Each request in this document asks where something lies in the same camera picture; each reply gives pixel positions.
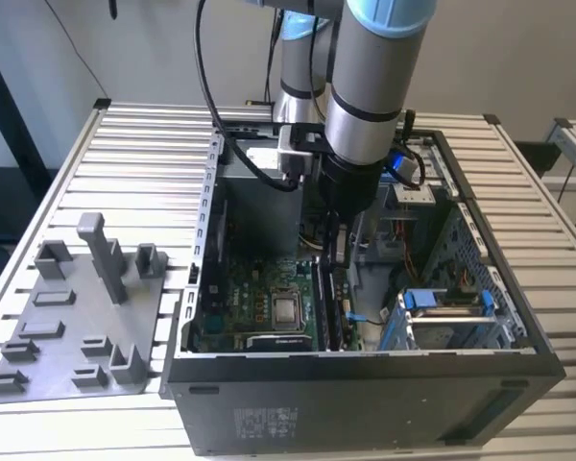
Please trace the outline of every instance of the slotted aluminum surface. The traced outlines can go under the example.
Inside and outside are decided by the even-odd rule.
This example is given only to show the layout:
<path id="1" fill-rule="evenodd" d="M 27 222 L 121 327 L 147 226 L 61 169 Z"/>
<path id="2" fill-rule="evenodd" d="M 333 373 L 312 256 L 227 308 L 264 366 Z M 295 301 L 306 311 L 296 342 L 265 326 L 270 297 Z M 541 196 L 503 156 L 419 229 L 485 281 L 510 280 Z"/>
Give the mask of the slotted aluminum surface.
<path id="1" fill-rule="evenodd" d="M 225 117 L 265 119 L 264 109 L 225 109 Z M 482 450 L 426 454 L 361 452 L 278 459 L 485 459 L 576 461 L 576 231 L 503 130 L 481 116 L 419 114 L 418 128 L 442 130 L 466 169 L 568 378 Z M 80 211 L 99 209 L 107 234 L 149 239 L 168 253 L 152 351 L 152 373 L 139 396 L 0 405 L 0 453 L 21 460 L 192 459 L 175 405 L 157 396 L 170 315 L 187 280 L 196 180 L 210 136 L 206 110 L 113 104 L 92 114 L 48 199 L 0 279 L 0 343 L 8 339 L 36 278 L 27 266 L 43 237 L 79 245 Z M 75 247 L 85 251 L 85 247 Z"/>

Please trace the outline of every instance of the motherboard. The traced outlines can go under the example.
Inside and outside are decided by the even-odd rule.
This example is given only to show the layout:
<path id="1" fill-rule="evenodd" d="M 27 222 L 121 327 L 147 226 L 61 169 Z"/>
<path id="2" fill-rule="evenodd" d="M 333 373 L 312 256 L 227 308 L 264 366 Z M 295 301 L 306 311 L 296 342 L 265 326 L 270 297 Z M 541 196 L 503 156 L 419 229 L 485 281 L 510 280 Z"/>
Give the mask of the motherboard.
<path id="1" fill-rule="evenodd" d="M 333 276 L 337 302 L 349 308 L 346 273 Z M 233 258 L 223 308 L 204 314 L 200 351 L 317 351 L 315 301 L 311 261 Z M 356 329 L 346 337 L 346 349 L 356 348 Z"/>

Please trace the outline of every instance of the gray plastic holder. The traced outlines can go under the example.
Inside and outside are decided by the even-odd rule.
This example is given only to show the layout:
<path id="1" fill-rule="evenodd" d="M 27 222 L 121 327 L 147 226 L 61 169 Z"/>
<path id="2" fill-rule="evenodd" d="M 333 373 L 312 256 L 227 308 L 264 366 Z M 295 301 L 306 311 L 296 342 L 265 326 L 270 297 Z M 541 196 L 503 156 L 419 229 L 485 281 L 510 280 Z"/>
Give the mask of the gray plastic holder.
<path id="1" fill-rule="evenodd" d="M 41 245 L 40 276 L 1 348 L 0 403 L 145 388 L 168 256 L 153 244 L 122 254 L 103 224 L 84 213 L 78 227 L 92 255 L 71 255 L 59 241 Z"/>

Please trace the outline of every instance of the green circuit board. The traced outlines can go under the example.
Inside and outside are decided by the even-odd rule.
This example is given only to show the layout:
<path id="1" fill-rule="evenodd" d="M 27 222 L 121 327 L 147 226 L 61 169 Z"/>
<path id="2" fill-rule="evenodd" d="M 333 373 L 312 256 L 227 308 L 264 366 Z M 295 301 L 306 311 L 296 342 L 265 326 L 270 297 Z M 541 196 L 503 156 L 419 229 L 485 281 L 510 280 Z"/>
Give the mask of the green circuit board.
<path id="1" fill-rule="evenodd" d="M 312 264 L 306 260 L 233 259 L 229 264 L 224 313 L 204 315 L 201 352 L 243 351 L 248 337 L 261 334 L 306 335 L 312 339 L 312 351 L 316 351 L 318 333 L 311 271 Z M 342 296 L 348 297 L 347 285 L 344 288 L 341 283 L 335 288 L 340 305 Z M 299 318 L 291 327 L 280 328 L 274 321 L 272 304 L 277 298 L 298 300 Z"/>

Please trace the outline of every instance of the black stand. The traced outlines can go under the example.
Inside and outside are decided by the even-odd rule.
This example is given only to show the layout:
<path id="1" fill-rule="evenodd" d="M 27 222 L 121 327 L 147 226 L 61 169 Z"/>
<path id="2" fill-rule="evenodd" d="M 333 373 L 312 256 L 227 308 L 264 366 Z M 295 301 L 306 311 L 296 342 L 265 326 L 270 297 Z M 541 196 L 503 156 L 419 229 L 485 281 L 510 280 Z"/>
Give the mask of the black stand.
<path id="1" fill-rule="evenodd" d="M 40 203 L 51 184 L 49 172 L 0 73 L 0 133 L 11 149 L 32 193 Z"/>

